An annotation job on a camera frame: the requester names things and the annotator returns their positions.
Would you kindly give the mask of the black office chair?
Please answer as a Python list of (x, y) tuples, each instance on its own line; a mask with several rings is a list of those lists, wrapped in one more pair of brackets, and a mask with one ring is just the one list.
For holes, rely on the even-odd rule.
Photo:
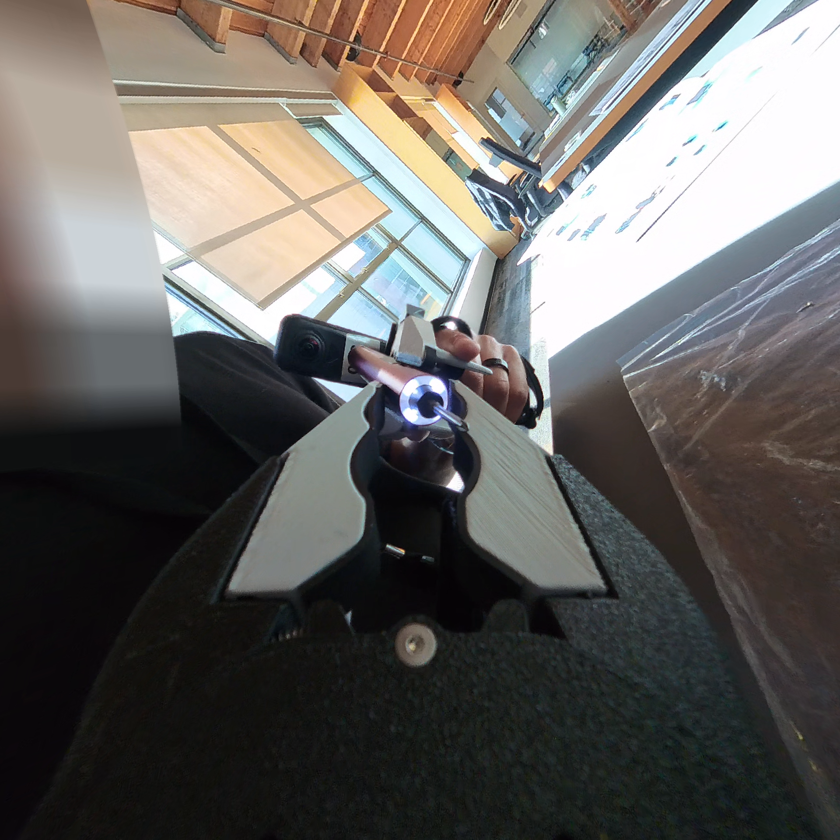
[(567, 197), (564, 184), (553, 192), (541, 187), (542, 169), (538, 162), (510, 152), (505, 146), (490, 138), (479, 144), (490, 152), (491, 161), (506, 161), (522, 170), (523, 176), (516, 184), (497, 182), (482, 170), (475, 169), (465, 180), (465, 186), (474, 201), (498, 231), (512, 232), (514, 219), (523, 225), (525, 235), (556, 211)]

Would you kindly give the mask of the clear plastic sheet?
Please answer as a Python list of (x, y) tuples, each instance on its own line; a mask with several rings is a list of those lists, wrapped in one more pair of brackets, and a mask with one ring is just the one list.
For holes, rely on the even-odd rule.
[(807, 784), (838, 808), (839, 227), (619, 364)]

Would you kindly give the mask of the group of small blue parts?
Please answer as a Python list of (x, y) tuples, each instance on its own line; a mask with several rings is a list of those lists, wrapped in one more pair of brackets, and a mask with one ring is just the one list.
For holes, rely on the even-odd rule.
[(721, 61), (681, 81), (584, 180), (551, 233), (571, 242), (645, 232), (740, 128), (739, 73)]

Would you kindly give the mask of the red electric screwdriver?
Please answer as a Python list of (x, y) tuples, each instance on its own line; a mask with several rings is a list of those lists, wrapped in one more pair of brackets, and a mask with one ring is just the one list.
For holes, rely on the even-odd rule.
[(399, 413), (408, 424), (429, 427), (444, 419), (460, 432), (469, 431), (466, 421), (449, 407), (448, 384), (442, 374), (399, 364), (360, 344), (350, 351), (349, 362), (365, 379), (379, 382), (395, 394)]

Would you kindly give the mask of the metal ceiling rail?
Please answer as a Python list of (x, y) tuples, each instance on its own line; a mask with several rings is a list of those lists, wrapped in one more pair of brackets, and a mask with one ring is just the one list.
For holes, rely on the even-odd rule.
[(243, 14), (250, 18), (256, 18), (259, 20), (266, 21), (269, 24), (278, 25), (281, 27), (292, 29), (298, 33), (304, 34), (306, 36), (312, 36), (316, 39), (323, 39), (325, 41), (335, 43), (337, 45), (347, 47), (348, 49), (355, 49), (356, 51), (366, 54), (373, 55), (376, 58), (384, 59), (384, 60), (392, 60), (396, 62), (398, 65), (405, 65), (407, 67), (412, 67), (416, 70), (422, 70), (428, 72), (430, 74), (436, 75), (437, 77), (445, 77), (450, 79), (454, 82), (455, 87), (463, 85), (465, 83), (473, 83), (473, 80), (469, 80), (464, 78), (462, 74), (455, 74), (451, 72), (446, 72), (442, 67), (435, 67), (429, 66), (424, 64), (423, 62), (418, 62), (414, 60), (408, 59), (406, 56), (398, 56), (395, 54), (390, 54), (387, 51), (382, 49), (376, 49), (374, 47), (370, 47), (365, 45), (362, 41), (356, 41), (355, 39), (348, 40), (346, 38), (340, 38), (339, 36), (332, 35), (330, 32), (322, 31), (320, 29), (313, 28), (307, 24), (303, 24), (301, 21), (296, 19), (288, 19), (285, 17), (280, 17), (275, 14), (261, 12), (256, 8), (244, 5), (238, 2), (229, 2), (229, 1), (208, 1), (210, 4), (224, 7), (229, 9), (233, 12), (237, 12), (239, 14)]

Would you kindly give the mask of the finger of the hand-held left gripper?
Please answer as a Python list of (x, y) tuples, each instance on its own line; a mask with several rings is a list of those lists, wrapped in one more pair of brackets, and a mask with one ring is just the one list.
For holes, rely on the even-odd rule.
[(425, 319), (425, 310), (406, 305), (406, 316), (397, 325), (390, 355), (395, 362), (413, 368), (440, 365), (434, 328)]
[(431, 366), (429, 370), (433, 375), (450, 380), (460, 379), (465, 371), (471, 371), (481, 375), (492, 375), (491, 368), (474, 361), (461, 360), (436, 346), (429, 348), (429, 363)]

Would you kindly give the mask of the beige window blind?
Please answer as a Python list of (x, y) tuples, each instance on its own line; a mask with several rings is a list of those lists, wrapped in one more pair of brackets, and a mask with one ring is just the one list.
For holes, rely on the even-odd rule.
[(261, 308), (390, 211), (294, 119), (129, 136), (153, 223)]

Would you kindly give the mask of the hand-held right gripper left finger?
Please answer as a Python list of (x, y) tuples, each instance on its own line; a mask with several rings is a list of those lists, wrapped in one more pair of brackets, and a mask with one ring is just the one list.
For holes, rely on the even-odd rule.
[(367, 385), (290, 447), (227, 586), (231, 596), (341, 601), (378, 575), (381, 541), (371, 480), (382, 394)]

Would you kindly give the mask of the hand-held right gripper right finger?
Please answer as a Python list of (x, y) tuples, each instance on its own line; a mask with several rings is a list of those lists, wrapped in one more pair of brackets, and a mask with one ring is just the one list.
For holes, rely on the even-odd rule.
[(458, 502), (465, 537), (528, 595), (604, 595), (607, 585), (567, 506), (546, 453), (462, 385), (472, 456)]

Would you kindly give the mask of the person's left hand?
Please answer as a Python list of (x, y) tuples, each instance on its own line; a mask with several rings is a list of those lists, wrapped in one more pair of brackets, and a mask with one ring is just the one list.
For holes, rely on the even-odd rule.
[(462, 361), (483, 364), (488, 359), (504, 360), (506, 370), (495, 366), (491, 374), (466, 371), (460, 381), (505, 418), (516, 423), (529, 404), (527, 373), (520, 353), (488, 334), (480, 334), (471, 339), (456, 329), (436, 329), (435, 335), (440, 349)]

